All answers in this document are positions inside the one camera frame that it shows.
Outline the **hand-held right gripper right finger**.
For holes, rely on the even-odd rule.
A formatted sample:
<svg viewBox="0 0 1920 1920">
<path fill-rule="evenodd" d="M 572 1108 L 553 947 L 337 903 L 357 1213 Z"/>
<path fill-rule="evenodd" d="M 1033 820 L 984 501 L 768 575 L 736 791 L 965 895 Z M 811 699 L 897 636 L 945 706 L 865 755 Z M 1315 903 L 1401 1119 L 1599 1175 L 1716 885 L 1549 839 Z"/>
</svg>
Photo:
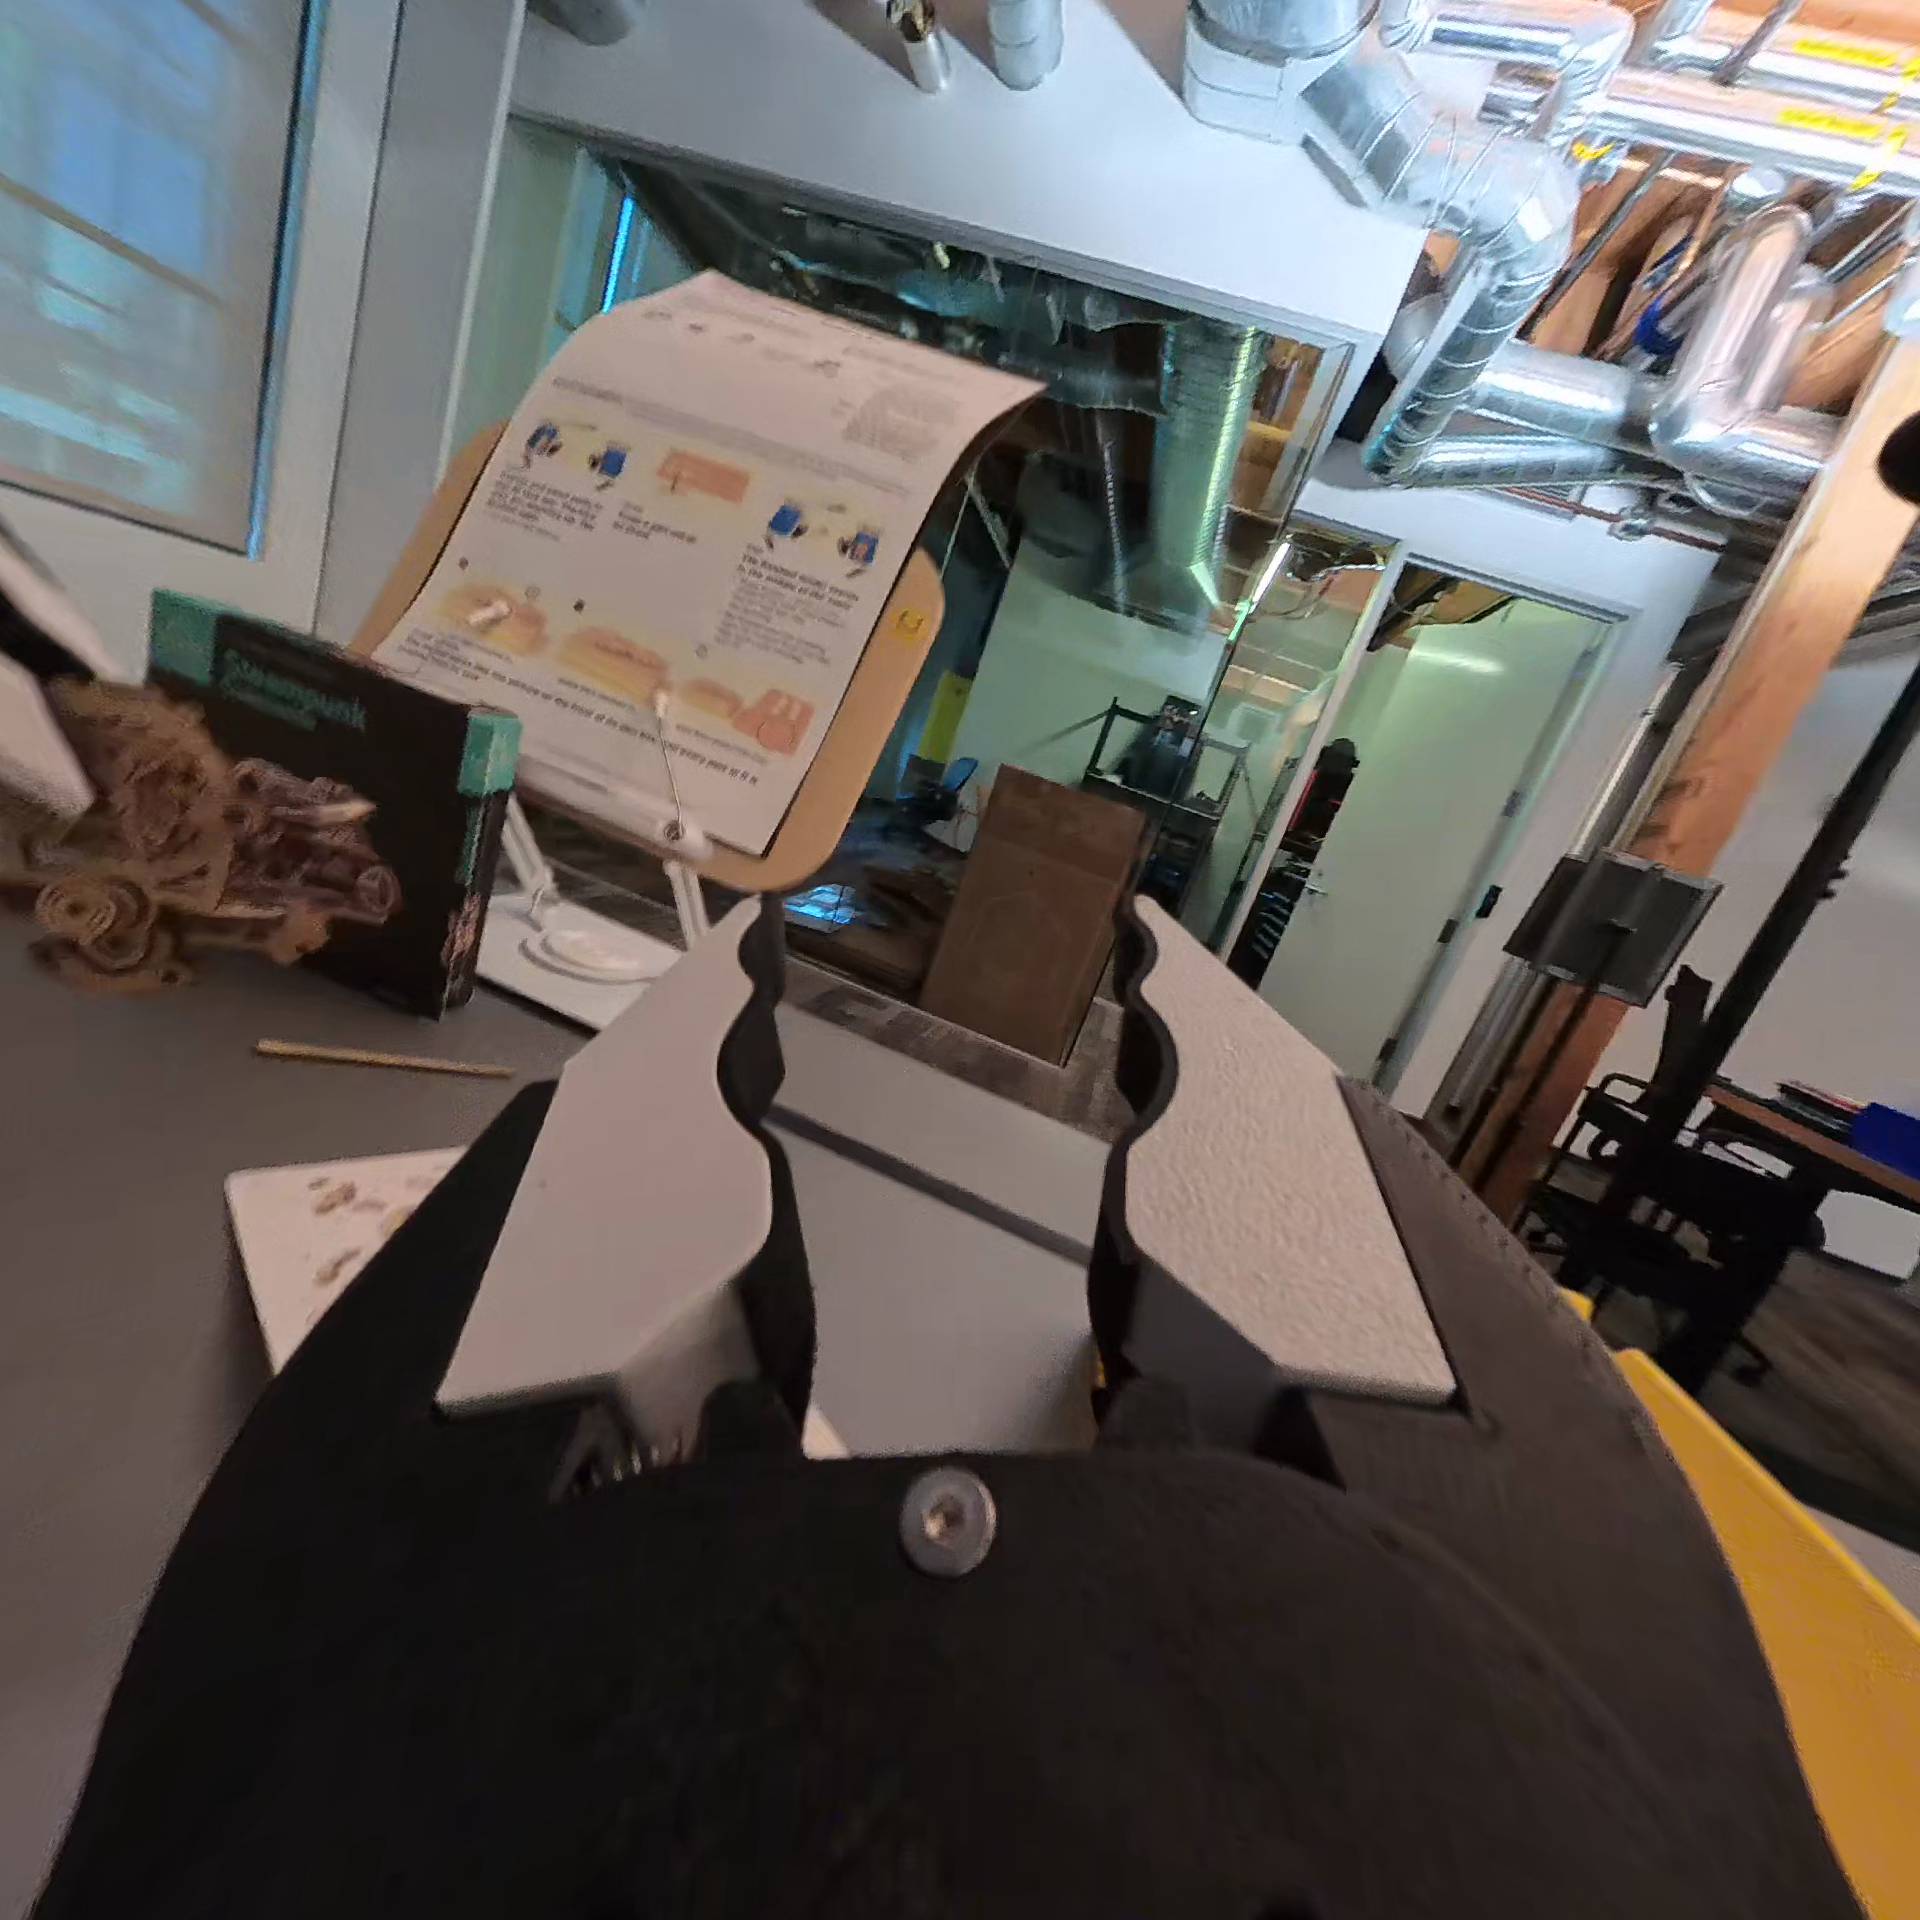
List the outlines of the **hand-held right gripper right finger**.
<svg viewBox="0 0 1920 1920">
<path fill-rule="evenodd" d="M 1456 1373 L 1353 1085 L 1153 898 L 1114 948 L 1124 1124 L 1088 1259 L 1099 1386 L 1176 1387 L 1201 1432 L 1330 1394 L 1417 1410 Z"/>
</svg>

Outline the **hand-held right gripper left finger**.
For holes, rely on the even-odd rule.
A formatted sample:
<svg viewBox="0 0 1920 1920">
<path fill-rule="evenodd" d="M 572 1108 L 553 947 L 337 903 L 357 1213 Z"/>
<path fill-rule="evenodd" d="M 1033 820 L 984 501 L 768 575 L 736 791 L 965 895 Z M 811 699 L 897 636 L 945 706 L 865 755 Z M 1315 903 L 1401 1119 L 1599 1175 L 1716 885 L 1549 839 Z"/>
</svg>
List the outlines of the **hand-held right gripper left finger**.
<svg viewBox="0 0 1920 1920">
<path fill-rule="evenodd" d="M 808 1432 L 819 1314 L 791 1165 L 780 908 L 732 908 L 565 1067 L 440 1382 L 445 1415 L 602 1400 L 692 1450 L 746 1386 Z"/>
</svg>

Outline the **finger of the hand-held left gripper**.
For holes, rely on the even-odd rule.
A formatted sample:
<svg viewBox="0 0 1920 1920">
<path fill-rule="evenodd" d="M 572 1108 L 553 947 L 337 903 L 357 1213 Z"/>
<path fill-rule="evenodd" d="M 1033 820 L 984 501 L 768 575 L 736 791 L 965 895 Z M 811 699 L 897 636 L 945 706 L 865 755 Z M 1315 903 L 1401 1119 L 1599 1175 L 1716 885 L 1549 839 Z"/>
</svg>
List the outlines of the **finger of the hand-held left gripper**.
<svg viewBox="0 0 1920 1920">
<path fill-rule="evenodd" d="M 83 818 L 96 802 L 43 686 L 2 660 L 2 788 L 52 818 Z"/>
<path fill-rule="evenodd" d="M 2 524 L 2 653 L 39 680 L 128 684 L 98 631 Z"/>
</svg>

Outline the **wooden gear model assembly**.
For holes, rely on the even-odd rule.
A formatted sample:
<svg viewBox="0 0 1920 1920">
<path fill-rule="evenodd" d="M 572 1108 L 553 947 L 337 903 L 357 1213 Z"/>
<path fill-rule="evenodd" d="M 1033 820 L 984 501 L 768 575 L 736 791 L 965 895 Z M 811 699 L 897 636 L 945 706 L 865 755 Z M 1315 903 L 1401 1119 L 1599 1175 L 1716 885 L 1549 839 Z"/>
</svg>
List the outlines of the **wooden gear model assembly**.
<svg viewBox="0 0 1920 1920">
<path fill-rule="evenodd" d="M 225 898 L 239 839 L 234 764 L 199 706 L 155 687 L 41 680 L 96 802 L 52 818 L 2 800 L 5 898 L 72 980 L 141 992 L 186 976 L 186 926 Z"/>
</svg>

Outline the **black model kit box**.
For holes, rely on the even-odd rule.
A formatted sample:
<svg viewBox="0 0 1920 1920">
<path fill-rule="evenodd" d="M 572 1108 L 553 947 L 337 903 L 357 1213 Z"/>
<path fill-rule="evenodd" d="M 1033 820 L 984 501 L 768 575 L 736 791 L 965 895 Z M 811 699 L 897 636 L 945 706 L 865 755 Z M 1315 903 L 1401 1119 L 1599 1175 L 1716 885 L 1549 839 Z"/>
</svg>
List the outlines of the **black model kit box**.
<svg viewBox="0 0 1920 1920">
<path fill-rule="evenodd" d="M 228 764 L 228 898 L 348 987 L 431 1020 L 466 1006 L 519 719 L 181 591 L 151 598 L 149 680 Z"/>
</svg>

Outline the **white document stand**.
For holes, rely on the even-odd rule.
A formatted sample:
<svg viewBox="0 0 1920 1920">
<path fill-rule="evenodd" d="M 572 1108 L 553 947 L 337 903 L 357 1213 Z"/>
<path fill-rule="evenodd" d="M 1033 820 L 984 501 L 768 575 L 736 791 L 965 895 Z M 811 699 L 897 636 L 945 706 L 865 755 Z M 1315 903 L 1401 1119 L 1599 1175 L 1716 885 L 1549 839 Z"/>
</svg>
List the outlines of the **white document stand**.
<svg viewBox="0 0 1920 1920">
<path fill-rule="evenodd" d="M 596 1034 L 704 936 L 708 920 L 700 883 L 677 860 L 666 862 L 680 941 L 659 939 L 570 900 L 519 795 L 511 792 L 503 808 L 497 890 L 475 950 L 475 976 L 497 992 Z"/>
</svg>

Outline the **thin wooden stick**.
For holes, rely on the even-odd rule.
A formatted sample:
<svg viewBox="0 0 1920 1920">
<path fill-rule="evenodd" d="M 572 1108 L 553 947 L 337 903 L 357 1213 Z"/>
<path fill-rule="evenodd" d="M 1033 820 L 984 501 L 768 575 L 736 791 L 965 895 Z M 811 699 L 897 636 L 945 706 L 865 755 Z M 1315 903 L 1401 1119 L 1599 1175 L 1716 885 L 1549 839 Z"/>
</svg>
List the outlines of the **thin wooden stick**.
<svg viewBox="0 0 1920 1920">
<path fill-rule="evenodd" d="M 324 1066 L 359 1072 L 404 1072 L 420 1076 L 457 1076 L 465 1080 L 511 1080 L 516 1069 L 501 1062 L 468 1062 L 440 1056 L 402 1053 L 375 1046 L 337 1046 L 298 1039 L 257 1039 L 255 1056 L 281 1066 Z"/>
</svg>

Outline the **brown cardboard box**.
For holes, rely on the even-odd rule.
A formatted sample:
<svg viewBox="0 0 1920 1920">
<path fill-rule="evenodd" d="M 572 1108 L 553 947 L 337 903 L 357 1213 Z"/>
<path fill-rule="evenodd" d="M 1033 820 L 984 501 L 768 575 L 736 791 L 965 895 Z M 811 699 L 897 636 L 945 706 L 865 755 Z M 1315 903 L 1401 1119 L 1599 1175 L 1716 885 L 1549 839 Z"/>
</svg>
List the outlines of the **brown cardboard box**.
<svg viewBox="0 0 1920 1920">
<path fill-rule="evenodd" d="M 1063 1066 L 1114 954 L 1146 829 L 1128 800 L 1004 764 L 920 1008 Z"/>
</svg>

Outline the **frosted glass window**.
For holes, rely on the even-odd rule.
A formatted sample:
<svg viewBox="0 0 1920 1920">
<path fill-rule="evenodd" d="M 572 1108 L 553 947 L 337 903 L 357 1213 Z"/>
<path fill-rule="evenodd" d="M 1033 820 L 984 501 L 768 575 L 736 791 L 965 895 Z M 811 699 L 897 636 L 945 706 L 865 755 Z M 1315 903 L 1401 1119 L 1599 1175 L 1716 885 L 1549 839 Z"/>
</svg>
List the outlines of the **frosted glass window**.
<svg viewBox="0 0 1920 1920">
<path fill-rule="evenodd" d="M 2 5 L 2 475 L 245 552 L 320 6 Z"/>
</svg>

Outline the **grey sign panel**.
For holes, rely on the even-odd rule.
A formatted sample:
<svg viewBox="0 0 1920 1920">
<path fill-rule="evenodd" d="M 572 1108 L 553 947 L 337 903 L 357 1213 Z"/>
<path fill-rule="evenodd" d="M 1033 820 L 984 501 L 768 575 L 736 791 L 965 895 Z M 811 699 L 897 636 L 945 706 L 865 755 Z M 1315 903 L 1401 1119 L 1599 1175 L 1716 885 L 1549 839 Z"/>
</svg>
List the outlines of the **grey sign panel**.
<svg viewBox="0 0 1920 1920">
<path fill-rule="evenodd" d="M 1524 970 L 1583 992 L 1648 1006 L 1722 893 L 1637 854 L 1564 854 L 1504 941 Z"/>
</svg>

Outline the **wooden top desk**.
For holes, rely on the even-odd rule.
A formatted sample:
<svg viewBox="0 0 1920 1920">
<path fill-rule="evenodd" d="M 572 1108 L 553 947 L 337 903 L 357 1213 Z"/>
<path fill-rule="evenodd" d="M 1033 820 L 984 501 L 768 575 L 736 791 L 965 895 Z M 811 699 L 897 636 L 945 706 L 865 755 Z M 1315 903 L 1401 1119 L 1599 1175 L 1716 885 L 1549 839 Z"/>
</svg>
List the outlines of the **wooden top desk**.
<svg viewBox="0 0 1920 1920">
<path fill-rule="evenodd" d="M 1706 1100 L 1713 1122 L 1767 1142 L 1767 1152 L 1795 1165 L 1818 1160 L 1827 1170 L 1818 1175 L 1827 1192 L 1876 1196 L 1891 1206 L 1919 1212 L 1919 1176 L 1891 1163 L 1867 1156 L 1851 1142 L 1809 1124 L 1776 1103 L 1730 1083 L 1713 1080 Z"/>
</svg>

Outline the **black light stand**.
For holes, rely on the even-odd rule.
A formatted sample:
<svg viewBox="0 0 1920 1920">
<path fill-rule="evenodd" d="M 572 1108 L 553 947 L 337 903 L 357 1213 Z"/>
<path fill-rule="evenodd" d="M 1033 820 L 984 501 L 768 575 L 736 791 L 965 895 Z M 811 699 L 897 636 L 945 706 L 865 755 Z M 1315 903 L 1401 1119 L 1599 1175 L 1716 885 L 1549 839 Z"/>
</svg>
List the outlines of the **black light stand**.
<svg viewBox="0 0 1920 1920">
<path fill-rule="evenodd" d="M 1909 677 L 1713 1004 L 1676 1078 L 1685 1108 L 1706 1095 L 1815 912 L 1836 895 L 1916 736 L 1919 677 Z"/>
</svg>

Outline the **yellow plastic bin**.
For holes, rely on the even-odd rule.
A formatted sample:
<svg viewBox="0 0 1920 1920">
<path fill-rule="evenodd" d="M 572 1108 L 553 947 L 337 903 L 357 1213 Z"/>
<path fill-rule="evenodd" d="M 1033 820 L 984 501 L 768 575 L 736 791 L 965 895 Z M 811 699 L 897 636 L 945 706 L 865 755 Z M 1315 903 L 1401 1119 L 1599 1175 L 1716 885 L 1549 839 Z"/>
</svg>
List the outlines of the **yellow plastic bin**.
<svg viewBox="0 0 1920 1920">
<path fill-rule="evenodd" d="M 1515 1245 L 1419 1263 L 1444 1406 L 1290 1387 L 1257 1451 L 1395 1523 L 1568 1727 L 1467 1792 L 1484 1915 L 1916 1915 L 1916 1621 Z"/>
</svg>

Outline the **silver air ducts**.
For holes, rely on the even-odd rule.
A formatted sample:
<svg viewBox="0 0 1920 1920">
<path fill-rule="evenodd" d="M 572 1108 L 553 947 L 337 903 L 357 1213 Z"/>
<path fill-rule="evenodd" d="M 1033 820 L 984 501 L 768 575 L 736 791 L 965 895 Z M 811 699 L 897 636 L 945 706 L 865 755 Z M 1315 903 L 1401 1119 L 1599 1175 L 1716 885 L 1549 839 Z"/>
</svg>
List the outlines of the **silver air ducts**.
<svg viewBox="0 0 1920 1920">
<path fill-rule="evenodd" d="M 1522 323 L 1568 269 L 1578 132 L 1656 134 L 1664 112 L 1700 112 L 1688 143 L 1747 158 L 1736 112 L 1797 96 L 1740 96 L 1709 76 L 1635 66 L 1632 27 L 1604 5 L 1189 5 L 1181 96 L 1217 131 L 1300 148 L 1357 207 L 1451 240 L 1436 293 L 1403 301 L 1383 354 L 1395 389 L 1360 448 L 1396 488 L 1681 488 L 1719 517 L 1787 511 L 1840 443 L 1840 424 L 1793 410 L 1787 382 L 1828 286 L 1809 262 L 1812 226 L 1775 197 L 1704 255 L 1699 296 L 1666 372 L 1541 350 Z M 1168 320 L 1160 398 L 1111 372 L 1081 333 L 1146 325 L 1149 311 L 1079 282 L 1019 293 L 994 255 L 884 243 L 881 290 L 906 333 L 1037 378 L 1069 407 L 1160 422 L 1149 530 L 1111 536 L 1103 584 L 1120 613 L 1186 621 L 1218 600 L 1217 556 L 1249 375 L 1213 372 L 1261 347 L 1203 320 Z"/>
</svg>

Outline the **wooden post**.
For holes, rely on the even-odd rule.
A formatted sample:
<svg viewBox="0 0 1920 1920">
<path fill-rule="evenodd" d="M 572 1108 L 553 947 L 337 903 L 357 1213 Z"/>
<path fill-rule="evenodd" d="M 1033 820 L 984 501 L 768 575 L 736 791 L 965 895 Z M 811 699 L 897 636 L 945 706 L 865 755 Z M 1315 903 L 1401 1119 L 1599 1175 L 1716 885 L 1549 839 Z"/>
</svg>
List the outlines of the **wooden post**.
<svg viewBox="0 0 1920 1920">
<path fill-rule="evenodd" d="M 1919 343 L 1891 340 L 1685 714 L 1626 851 L 1709 876 L 1916 525 Z M 1509 1221 L 1627 1008 L 1557 987 L 1461 1172 Z"/>
</svg>

